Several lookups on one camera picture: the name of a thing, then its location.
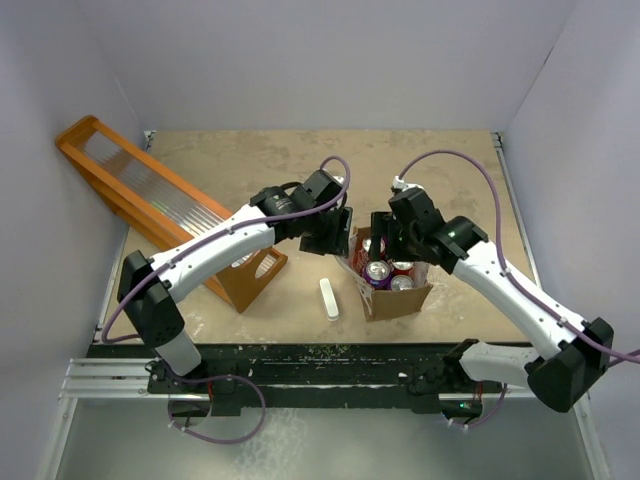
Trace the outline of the red cola can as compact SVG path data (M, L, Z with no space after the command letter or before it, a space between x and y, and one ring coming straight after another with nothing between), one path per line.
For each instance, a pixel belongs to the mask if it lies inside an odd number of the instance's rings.
M370 248L371 248L371 237L364 236L356 241L354 253L351 260L352 267L361 271L370 261ZM384 237L380 240L380 259L384 260L386 258L386 239Z
M411 276L415 268L415 264L410 261L391 261L390 266L393 275Z
M391 291L404 291L414 288L414 280L406 275L395 275L389 283L389 289Z

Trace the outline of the canvas bag with cat print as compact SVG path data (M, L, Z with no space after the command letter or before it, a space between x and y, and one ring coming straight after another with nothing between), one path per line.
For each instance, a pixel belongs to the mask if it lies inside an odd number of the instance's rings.
M349 238L347 257L336 260L355 282L367 322L393 320L419 313L432 290L425 262L395 262L387 259L386 241L381 241L381 259L373 268L370 259L370 228L355 227Z

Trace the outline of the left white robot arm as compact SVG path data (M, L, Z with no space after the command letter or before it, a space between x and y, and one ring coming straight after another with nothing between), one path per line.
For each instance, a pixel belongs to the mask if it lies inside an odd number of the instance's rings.
M143 344L170 368L184 392L202 387L206 369L185 330L179 303L205 280L233 263L283 240L299 239L302 251L345 256L352 210L348 181L324 169L303 183L271 186L229 219L178 247L145 257L136 251L122 265L119 310Z

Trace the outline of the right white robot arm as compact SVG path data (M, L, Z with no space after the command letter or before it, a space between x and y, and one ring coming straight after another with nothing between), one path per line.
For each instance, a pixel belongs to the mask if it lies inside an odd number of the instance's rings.
M528 388L538 400L565 413L609 368L614 330L562 306L512 264L473 221L449 221L417 184L394 179L389 209L371 215L392 260L425 262L485 297L525 335L528 347L466 340L450 353L446 383L467 391L478 381Z

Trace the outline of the red cola can back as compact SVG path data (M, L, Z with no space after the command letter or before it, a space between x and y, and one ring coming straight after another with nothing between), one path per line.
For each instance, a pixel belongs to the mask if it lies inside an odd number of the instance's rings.
M415 268L415 264L410 261L391 261L390 266L393 275L411 276Z

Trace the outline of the purple soda can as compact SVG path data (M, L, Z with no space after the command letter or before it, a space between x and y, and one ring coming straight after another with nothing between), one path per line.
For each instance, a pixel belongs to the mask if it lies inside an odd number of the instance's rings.
M392 279L391 267L384 260L371 261L363 268L362 277L375 290L387 290Z

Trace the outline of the red cola can front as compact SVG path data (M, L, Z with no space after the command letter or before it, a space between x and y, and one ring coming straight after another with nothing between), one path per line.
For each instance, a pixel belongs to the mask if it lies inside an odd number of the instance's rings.
M391 291L404 291L414 288L414 280L406 275L395 275L389 283L389 289Z

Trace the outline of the white oblong plastic case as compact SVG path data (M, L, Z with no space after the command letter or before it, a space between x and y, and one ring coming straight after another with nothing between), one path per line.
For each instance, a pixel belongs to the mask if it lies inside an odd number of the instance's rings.
M330 280L328 278L320 279L319 289L327 319L331 322L337 321L340 312Z

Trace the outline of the orange wooden rack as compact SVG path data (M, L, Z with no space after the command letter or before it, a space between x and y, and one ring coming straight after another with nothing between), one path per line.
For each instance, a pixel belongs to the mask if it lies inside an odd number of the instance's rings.
M56 147L108 208L165 251L206 233L231 211L103 124L85 116L60 133ZM284 268L288 257L263 249L204 285L244 312Z

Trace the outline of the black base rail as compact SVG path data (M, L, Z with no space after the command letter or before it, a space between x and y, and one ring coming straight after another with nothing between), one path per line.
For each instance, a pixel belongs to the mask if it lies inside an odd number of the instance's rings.
M484 412L484 394L496 382L459 376L447 361L450 343L209 344L202 368L179 379L160 360L146 364L148 390L166 394L173 412L180 401L212 416L237 416L245 408L402 409L462 421Z

